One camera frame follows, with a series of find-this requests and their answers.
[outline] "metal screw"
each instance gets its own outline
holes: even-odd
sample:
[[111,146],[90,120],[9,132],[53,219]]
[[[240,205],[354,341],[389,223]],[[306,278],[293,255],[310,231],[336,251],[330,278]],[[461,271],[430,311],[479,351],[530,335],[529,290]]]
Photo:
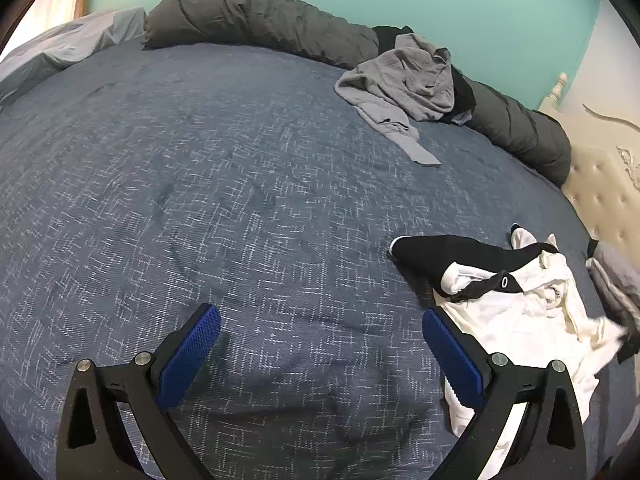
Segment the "metal screw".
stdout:
[[151,361],[151,354],[149,352],[140,352],[133,360],[137,365],[146,365],[149,361]]
[[493,361],[494,364],[498,366],[504,366],[509,362],[505,354],[494,354],[491,356],[491,361]]
[[564,366],[564,363],[562,361],[559,361],[558,359],[555,359],[552,363],[551,363],[551,367],[556,371],[556,372],[564,372],[566,370],[566,366]]
[[80,361],[78,363],[78,371],[79,372],[85,372],[89,368],[91,368],[91,361],[89,361],[89,359],[82,359],[82,361]]

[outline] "blue bedsheet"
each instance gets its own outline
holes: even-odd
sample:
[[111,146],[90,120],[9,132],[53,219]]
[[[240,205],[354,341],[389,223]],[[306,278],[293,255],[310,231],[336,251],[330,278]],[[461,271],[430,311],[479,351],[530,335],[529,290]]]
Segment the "blue bedsheet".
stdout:
[[[216,478],[428,478],[454,443],[403,234],[556,234],[591,316],[588,235],[542,177],[466,127],[411,163],[333,90],[341,70],[250,46],[114,46],[0,114],[0,416],[45,479],[75,362],[152,350],[203,301],[223,336],[181,431]],[[630,418],[601,374],[590,472]],[[158,470],[124,412],[147,470]]]

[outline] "beige headboard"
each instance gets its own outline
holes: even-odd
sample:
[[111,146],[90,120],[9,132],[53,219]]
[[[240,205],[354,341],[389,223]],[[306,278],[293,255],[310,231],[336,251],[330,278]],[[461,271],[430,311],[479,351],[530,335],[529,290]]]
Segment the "beige headboard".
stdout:
[[597,104],[585,104],[579,117],[562,113],[558,98],[565,83],[561,74],[540,105],[571,141],[571,171],[562,192],[591,237],[616,245],[640,266],[640,126]]

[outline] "white curtain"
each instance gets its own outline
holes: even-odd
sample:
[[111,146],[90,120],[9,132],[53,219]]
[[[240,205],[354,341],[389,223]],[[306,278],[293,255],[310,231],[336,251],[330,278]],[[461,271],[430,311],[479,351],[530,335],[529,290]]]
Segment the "white curtain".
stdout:
[[0,54],[0,60],[15,47],[32,40],[45,30],[71,21],[75,7],[76,0],[36,0],[9,38]]

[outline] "white sheet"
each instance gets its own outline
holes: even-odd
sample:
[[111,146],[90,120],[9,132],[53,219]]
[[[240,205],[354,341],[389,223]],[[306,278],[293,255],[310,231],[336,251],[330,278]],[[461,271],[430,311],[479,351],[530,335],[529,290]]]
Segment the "white sheet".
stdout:
[[145,9],[94,12],[13,49],[0,62],[0,112],[40,81],[107,47],[144,34]]
[[[519,228],[513,233],[514,249],[536,239]],[[551,235],[547,240],[556,245]],[[463,332],[475,336],[489,352],[502,352],[514,364],[546,367],[553,359],[563,361],[572,378],[582,422],[589,416],[589,400],[598,380],[594,375],[620,347],[624,329],[605,317],[590,319],[578,294],[574,277],[562,254],[545,251],[511,273],[524,293],[491,291],[478,300],[450,303],[436,292],[443,307]],[[483,280],[492,272],[453,263],[442,277],[442,289],[454,294],[473,280]],[[445,398],[449,403],[451,427],[460,436],[474,411],[460,404],[447,381]],[[504,427],[498,444],[480,479],[494,476],[502,466],[518,431],[526,404],[517,404]]]

